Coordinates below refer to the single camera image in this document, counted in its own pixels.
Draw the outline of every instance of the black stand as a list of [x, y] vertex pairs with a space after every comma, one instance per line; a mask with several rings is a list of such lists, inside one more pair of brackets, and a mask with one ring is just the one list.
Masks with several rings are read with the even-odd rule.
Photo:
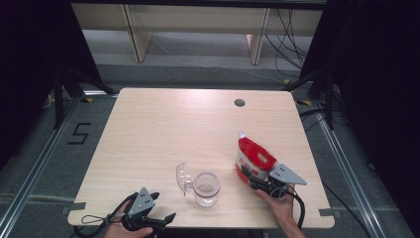
[[296, 82], [283, 88], [285, 91], [291, 91], [308, 81], [313, 81], [308, 95], [311, 99], [319, 99], [322, 93], [325, 93], [325, 120], [331, 130], [334, 130], [332, 116], [334, 82], [338, 74], [344, 70], [357, 28], [365, 18], [368, 9], [365, 0], [358, 0], [354, 5], [350, 17], [340, 29], [332, 48], [329, 50], [320, 68], [300, 77]]
[[64, 118], [64, 101], [62, 98], [61, 88], [64, 87], [71, 98], [79, 98], [84, 94], [83, 89], [78, 84], [79, 80], [87, 82], [97, 87], [98, 89], [105, 91], [108, 94], [119, 93], [119, 91], [106, 86], [102, 82], [99, 82], [98, 80], [87, 76], [79, 70], [70, 67], [60, 68], [56, 73], [53, 86], [53, 92], [55, 97], [55, 129], [61, 124], [62, 119]]

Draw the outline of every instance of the person's left hand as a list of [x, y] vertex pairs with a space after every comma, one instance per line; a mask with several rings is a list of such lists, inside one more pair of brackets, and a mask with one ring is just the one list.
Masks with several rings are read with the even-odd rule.
[[[127, 201], [118, 212], [124, 212], [130, 201]], [[104, 238], [144, 238], [154, 232], [152, 227], [145, 227], [137, 231], [129, 231], [121, 224], [121, 217], [114, 217]]]

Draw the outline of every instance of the light wood surface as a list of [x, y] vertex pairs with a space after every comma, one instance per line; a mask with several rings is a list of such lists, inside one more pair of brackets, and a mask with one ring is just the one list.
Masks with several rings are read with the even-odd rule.
[[[238, 98], [244, 107], [234, 104]], [[267, 205], [234, 169], [240, 130], [307, 180], [295, 188], [305, 202], [303, 227], [332, 227], [334, 218], [318, 210], [330, 205], [291, 94], [213, 89], [121, 90], [75, 200], [86, 207], [71, 211], [68, 222], [81, 225], [87, 214], [104, 217], [145, 186], [160, 193], [151, 218], [176, 212], [168, 227], [276, 227]], [[193, 177], [204, 171], [218, 176], [214, 206], [199, 206], [192, 192], [184, 197], [175, 177], [182, 162]]]

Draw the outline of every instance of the gray carpet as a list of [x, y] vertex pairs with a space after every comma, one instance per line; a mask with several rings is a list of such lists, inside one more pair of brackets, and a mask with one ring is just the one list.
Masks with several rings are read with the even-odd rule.
[[[98, 65], [98, 69], [104, 82], [115, 89], [132, 86], [280, 90], [283, 87], [272, 79], [214, 67]], [[279, 81], [286, 78], [276, 70], [259, 69], [253, 70], [252, 73], [273, 77]], [[298, 75], [298, 71], [288, 71], [287, 73]], [[307, 99], [306, 92], [309, 86], [309, 84], [303, 85], [294, 90], [295, 99]], [[70, 237], [72, 235], [72, 228], [66, 222], [66, 217], [61, 214], [61, 211], [71, 205], [71, 199], [77, 194], [114, 103], [115, 98], [110, 97], [94, 98], [90, 103], [78, 103], [30, 201], [25, 206], [9, 237]], [[299, 112], [313, 109], [312, 106], [299, 105], [297, 107]], [[342, 113], [334, 112], [334, 119], [336, 135], [385, 228], [385, 234], [388, 237], [413, 237], [379, 177], [366, 167], [368, 159]], [[316, 115], [311, 115], [302, 123], [303, 127], [308, 130], [306, 134], [321, 179], [360, 217], [356, 203], [318, 120]], [[68, 145], [68, 142], [81, 141], [80, 137], [72, 136], [78, 123], [90, 123], [89, 126], [80, 126], [79, 128], [79, 132], [89, 135], [84, 144]], [[53, 108], [49, 108], [34, 125], [34, 129], [22, 146], [21, 153], [13, 158], [0, 173], [1, 212], [7, 208], [8, 200], [10, 200], [8, 194], [17, 192], [52, 130]], [[305, 234], [308, 237], [367, 237], [343, 204], [329, 191], [326, 193], [331, 206], [340, 213], [340, 217], [336, 219], [336, 225], [331, 229], [304, 229]], [[171, 232], [173, 232], [173, 237], [185, 237], [185, 233], [182, 233], [184, 231], [174, 230]], [[215, 232], [214, 237], [232, 237], [232, 230], [213, 232]], [[277, 229], [267, 232], [269, 237], [283, 237]], [[248, 237], [252, 237], [251, 233], [246, 232], [246, 234]]]

